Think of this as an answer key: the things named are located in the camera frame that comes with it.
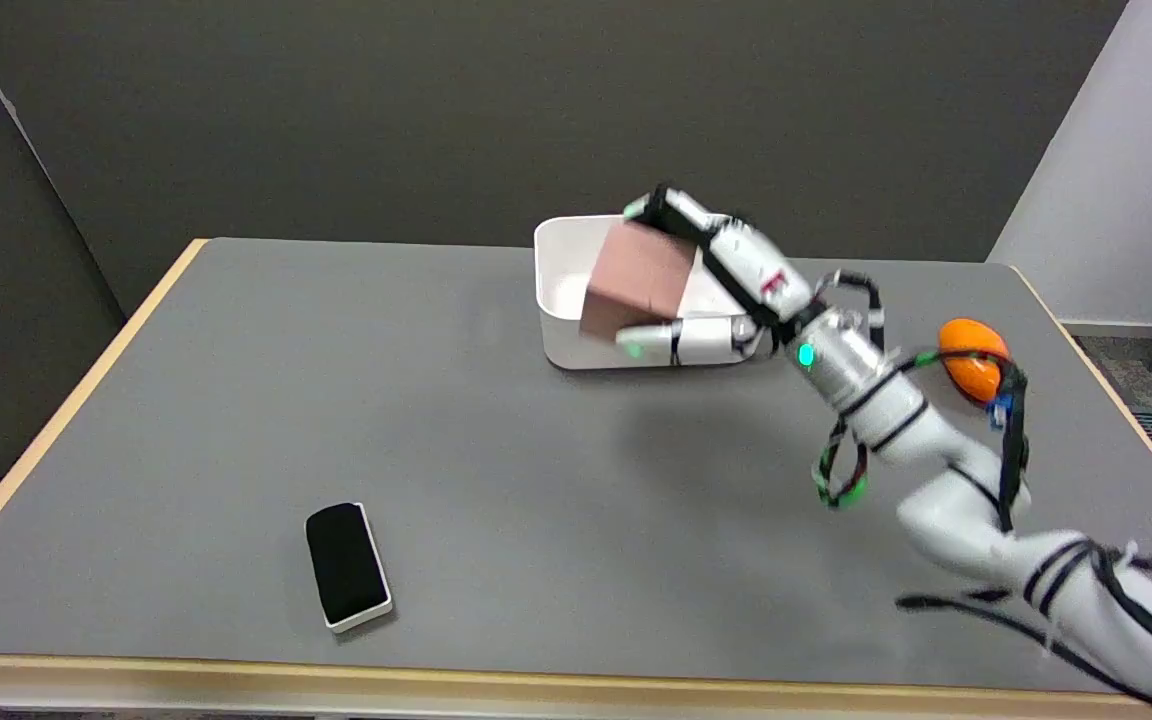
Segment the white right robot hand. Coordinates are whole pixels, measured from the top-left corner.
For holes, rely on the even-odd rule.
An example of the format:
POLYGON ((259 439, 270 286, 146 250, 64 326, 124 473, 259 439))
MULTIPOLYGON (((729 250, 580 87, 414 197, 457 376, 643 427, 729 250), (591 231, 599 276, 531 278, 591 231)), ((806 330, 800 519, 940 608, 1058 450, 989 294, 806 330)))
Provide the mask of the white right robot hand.
POLYGON ((614 334, 614 344, 634 361, 669 366, 742 363, 765 340, 776 354, 826 313, 812 286, 753 225, 710 213, 676 187, 658 184, 630 202, 622 217, 695 247, 708 276, 741 306, 740 314, 628 325, 614 334))

